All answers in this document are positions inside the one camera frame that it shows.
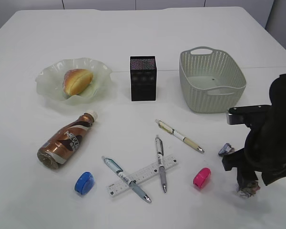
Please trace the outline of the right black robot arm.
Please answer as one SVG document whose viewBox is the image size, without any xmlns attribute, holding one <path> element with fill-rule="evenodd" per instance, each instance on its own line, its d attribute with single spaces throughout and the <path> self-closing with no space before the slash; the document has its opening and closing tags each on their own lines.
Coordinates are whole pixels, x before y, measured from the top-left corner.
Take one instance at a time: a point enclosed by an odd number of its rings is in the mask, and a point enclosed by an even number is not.
<svg viewBox="0 0 286 229">
<path fill-rule="evenodd" d="M 269 89 L 270 105 L 232 107 L 227 110 L 229 125 L 250 128 L 242 149 L 219 155 L 226 171 L 237 169 L 239 190 L 253 195 L 259 190 L 256 172 L 266 186 L 286 177 L 286 73 Z"/>
</svg>

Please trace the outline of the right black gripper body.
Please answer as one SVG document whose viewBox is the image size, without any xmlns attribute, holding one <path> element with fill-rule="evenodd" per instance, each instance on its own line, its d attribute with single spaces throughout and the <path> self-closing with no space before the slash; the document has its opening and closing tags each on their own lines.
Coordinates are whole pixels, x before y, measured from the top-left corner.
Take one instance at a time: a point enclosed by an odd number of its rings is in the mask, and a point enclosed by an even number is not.
<svg viewBox="0 0 286 229">
<path fill-rule="evenodd" d="M 251 127 L 242 149 L 223 156 L 226 171 L 245 168 L 256 172 L 286 170 L 286 112 L 267 112 L 265 122 Z"/>
</svg>

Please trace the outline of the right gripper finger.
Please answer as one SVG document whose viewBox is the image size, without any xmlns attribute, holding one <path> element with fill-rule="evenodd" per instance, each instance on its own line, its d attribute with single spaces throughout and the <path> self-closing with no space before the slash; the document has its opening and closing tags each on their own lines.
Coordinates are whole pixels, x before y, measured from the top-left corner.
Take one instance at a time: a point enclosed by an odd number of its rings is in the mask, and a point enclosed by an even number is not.
<svg viewBox="0 0 286 229">
<path fill-rule="evenodd" d="M 238 167 L 237 183 L 240 189 L 257 187 L 258 178 L 255 171 Z"/>
<path fill-rule="evenodd" d="M 274 183 L 275 181 L 285 178 L 286 177 L 286 170 L 277 172 L 277 173 L 267 173 L 262 172 L 262 180 L 266 186 Z"/>
</svg>

